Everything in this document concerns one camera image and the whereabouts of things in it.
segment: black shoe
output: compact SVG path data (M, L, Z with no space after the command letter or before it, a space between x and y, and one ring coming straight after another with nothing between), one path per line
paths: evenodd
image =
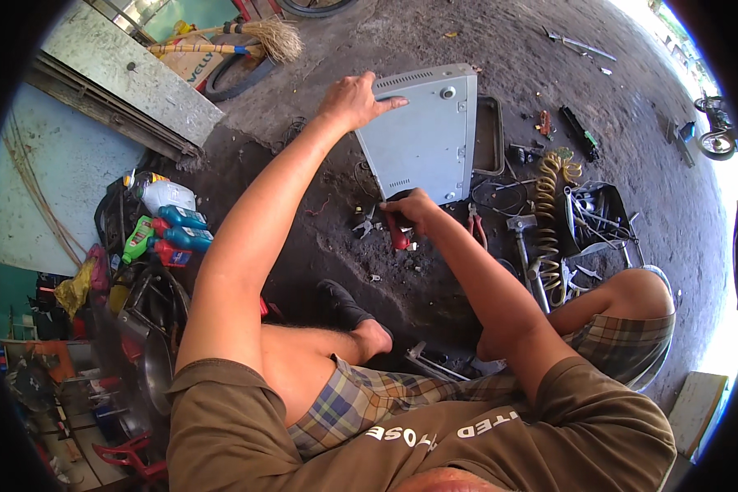
M344 331L353 331L361 321L374 320L374 316L361 309L353 296L333 280L325 279L317 284L317 299L330 315L330 321ZM393 340L391 331L382 327Z

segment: plaid shorts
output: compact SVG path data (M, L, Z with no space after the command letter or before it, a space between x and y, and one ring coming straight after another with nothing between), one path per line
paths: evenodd
M649 381L670 346L675 315L658 320L621 320L596 315L584 328L563 337L607 376L630 386ZM472 381L441 379L351 366L331 356L336 371L312 408L287 431L304 460L341 445L395 415L438 401L488 401L513 404L528 412L516 378L499 373Z

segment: hand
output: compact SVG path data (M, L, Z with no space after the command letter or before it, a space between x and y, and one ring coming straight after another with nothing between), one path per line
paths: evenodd
M432 198L421 188L415 188L402 200L394 202L383 202L380 209L387 212L402 212L402 214L415 222L415 232L426 235L426 220L433 213L441 212L440 207L432 202Z
M375 101L371 91L374 73L364 72L360 77L344 77L330 87L320 103L317 116L333 121L344 133L352 132L377 116L408 103L403 97Z

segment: metal casing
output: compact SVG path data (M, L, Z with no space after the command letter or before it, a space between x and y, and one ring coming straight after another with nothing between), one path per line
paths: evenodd
M421 187L438 205L470 195L477 77L469 64L447 64L374 81L379 99L410 103L355 131L383 200Z

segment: dirty floor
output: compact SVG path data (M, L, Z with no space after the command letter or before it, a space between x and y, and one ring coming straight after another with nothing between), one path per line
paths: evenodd
M553 43L541 26L614 54L617 62L590 60ZM262 84L222 102L223 126L208 140L206 169L177 173L179 182L202 199L217 230L241 192L272 159L296 116L311 118L327 86L344 76L372 70L392 75L439 64L466 62L482 68L479 93L503 105L505 142L529 145L537 138L533 120L521 114L557 113L568 105L596 137L601 159L583 163L582 180L615 184L635 223L645 260L658 265L673 289L683 293L673 346L662 372L645 391L665 412L689 370L695 369L721 315L729 250L725 215L715 178L707 165L688 168L665 140L662 122L694 119L694 109L656 42L614 5L601 0L361 0L337 16L299 20L307 45L294 64L276 68ZM457 32L453 38L447 32ZM605 75L600 68L609 68ZM554 146L570 146L564 123ZM331 278L396 333L396 349L415 341L454 354L474 350L481 326L442 257L427 241L415 252L394 251L387 232L364 241L350 228L356 205L378 192L361 167L354 134L328 156L301 203L282 254L268 277L266 300L276 303L289 323L318 323L313 287ZM534 166L512 164L520 179ZM517 197L497 194L496 206ZM460 221L467 206L450 212ZM505 220L482 212L490 251L519 264ZM640 264L630 250L632 261ZM603 251L578 261L610 277L623 269L622 255ZM189 286L196 268L188 271ZM373 282L371 276L380 276ZM575 282L591 285L581 274ZM383 361L372 361L378 366Z

